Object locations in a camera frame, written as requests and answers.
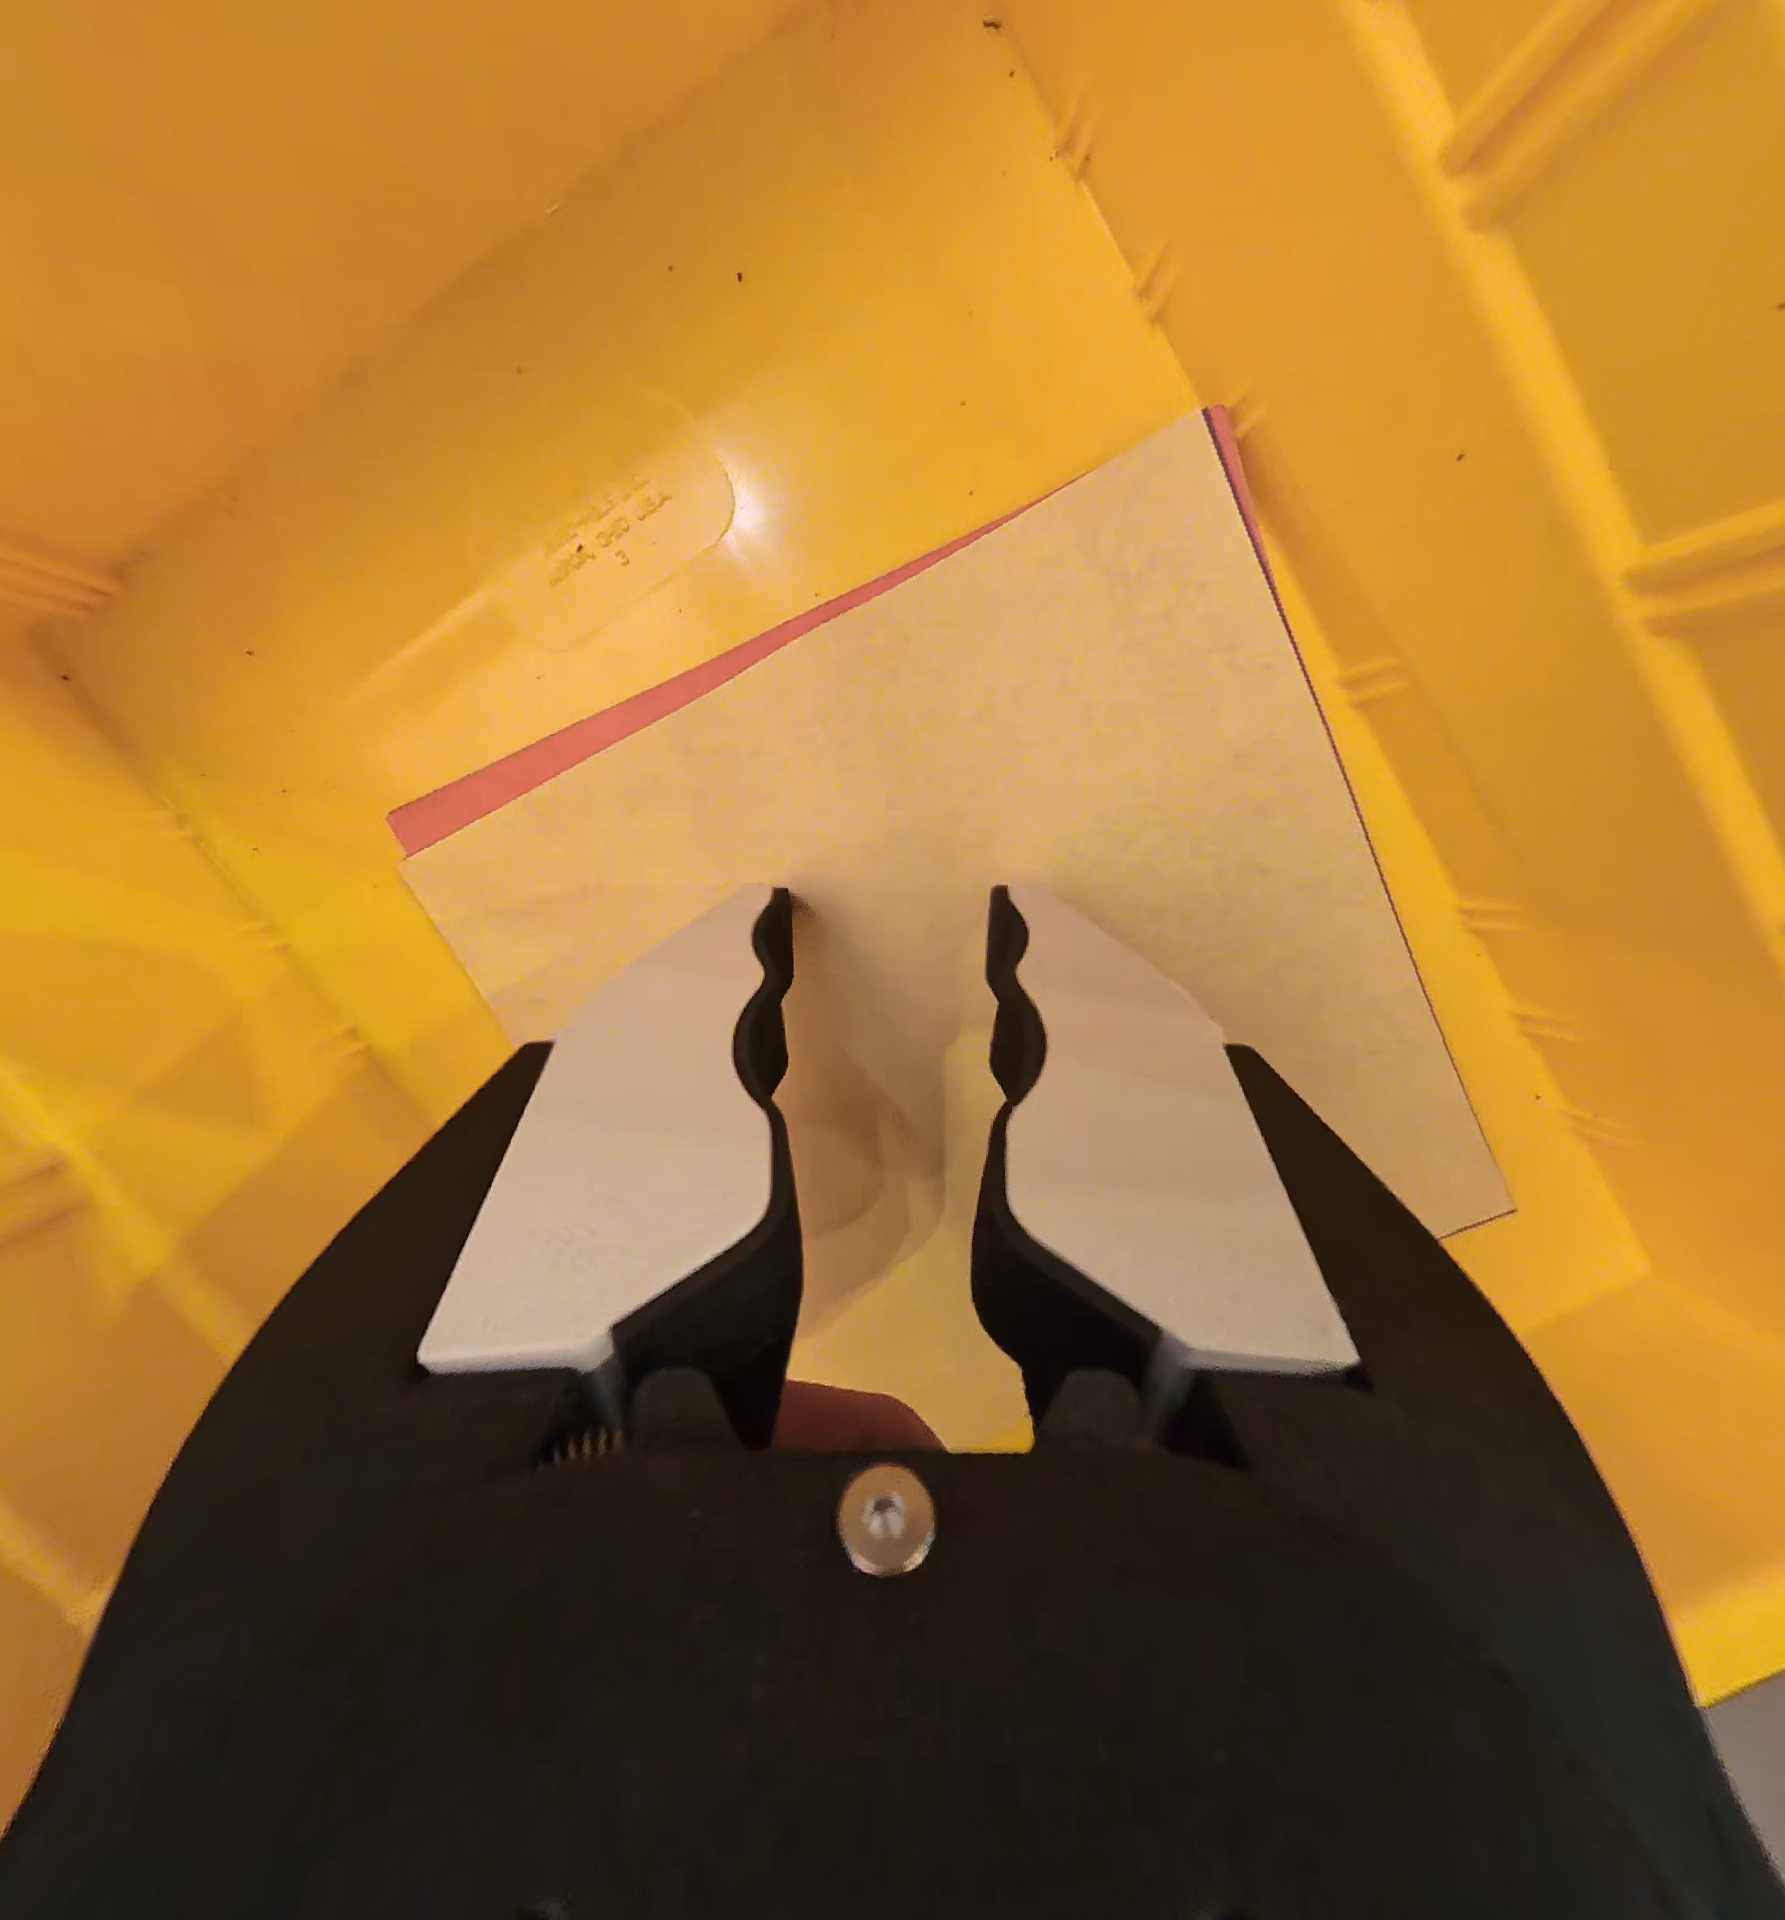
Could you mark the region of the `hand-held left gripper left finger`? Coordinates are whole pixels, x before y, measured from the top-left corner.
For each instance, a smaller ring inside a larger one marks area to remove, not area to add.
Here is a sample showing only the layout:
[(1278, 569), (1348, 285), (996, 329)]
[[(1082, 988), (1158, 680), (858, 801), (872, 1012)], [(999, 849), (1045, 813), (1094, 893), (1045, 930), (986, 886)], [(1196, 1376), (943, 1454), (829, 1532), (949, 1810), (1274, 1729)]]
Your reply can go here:
[(803, 1302), (777, 1095), (791, 899), (745, 886), (629, 964), (546, 1047), (417, 1349), (435, 1378), (566, 1373), (623, 1414), (695, 1372), (774, 1442)]

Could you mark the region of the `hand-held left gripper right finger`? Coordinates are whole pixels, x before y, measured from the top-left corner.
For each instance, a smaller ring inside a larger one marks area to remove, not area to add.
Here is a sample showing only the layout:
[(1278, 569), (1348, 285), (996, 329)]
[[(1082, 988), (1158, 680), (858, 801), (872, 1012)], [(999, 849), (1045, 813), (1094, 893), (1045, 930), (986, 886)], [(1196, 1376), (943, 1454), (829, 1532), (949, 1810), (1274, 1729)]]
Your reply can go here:
[(1215, 1017), (1036, 884), (996, 886), (999, 1090), (970, 1293), (1035, 1442), (1074, 1380), (1168, 1440), (1202, 1380), (1347, 1382), (1359, 1349)]

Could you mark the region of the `yellow plastic bin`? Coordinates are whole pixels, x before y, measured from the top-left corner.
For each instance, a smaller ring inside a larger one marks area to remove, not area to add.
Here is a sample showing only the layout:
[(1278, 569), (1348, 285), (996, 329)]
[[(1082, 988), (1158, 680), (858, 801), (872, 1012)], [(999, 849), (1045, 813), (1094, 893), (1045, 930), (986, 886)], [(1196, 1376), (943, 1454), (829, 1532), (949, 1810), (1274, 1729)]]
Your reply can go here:
[(490, 1070), (403, 805), (1221, 403), (1706, 1693), (1785, 1665), (1785, 4), (0, 4), (0, 1681)]

